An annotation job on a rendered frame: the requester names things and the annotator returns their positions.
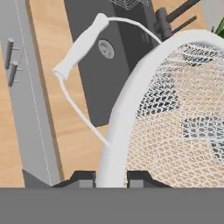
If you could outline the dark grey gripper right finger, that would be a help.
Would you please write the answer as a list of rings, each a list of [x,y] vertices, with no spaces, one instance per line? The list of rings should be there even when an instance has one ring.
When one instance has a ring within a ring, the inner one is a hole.
[[[127,180],[128,188],[168,187],[167,184],[153,179],[147,171],[128,171]]]

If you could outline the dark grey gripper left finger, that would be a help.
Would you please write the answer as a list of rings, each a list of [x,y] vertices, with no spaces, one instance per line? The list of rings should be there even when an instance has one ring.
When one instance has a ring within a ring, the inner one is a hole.
[[[95,188],[96,183],[95,171],[75,171],[70,179],[67,179],[57,185],[54,188]]]

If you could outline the white mesh colander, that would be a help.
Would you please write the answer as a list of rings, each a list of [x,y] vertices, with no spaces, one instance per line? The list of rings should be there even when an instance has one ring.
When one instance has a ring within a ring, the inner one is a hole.
[[[136,64],[100,137],[99,188],[144,172],[178,188],[224,188],[224,38],[182,31]]]

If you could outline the grey cupboard front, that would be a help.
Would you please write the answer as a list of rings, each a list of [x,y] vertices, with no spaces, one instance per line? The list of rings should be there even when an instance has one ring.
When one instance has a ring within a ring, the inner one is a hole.
[[[49,187],[63,180],[45,77],[32,20],[30,0],[0,0],[0,43],[3,65],[8,38],[14,39],[11,62],[17,71],[9,87],[24,184]]]

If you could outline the green plant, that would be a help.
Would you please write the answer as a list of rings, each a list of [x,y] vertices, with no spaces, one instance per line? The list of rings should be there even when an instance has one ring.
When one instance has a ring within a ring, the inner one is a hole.
[[[224,39],[224,18],[220,21],[217,29],[212,28],[211,32]]]

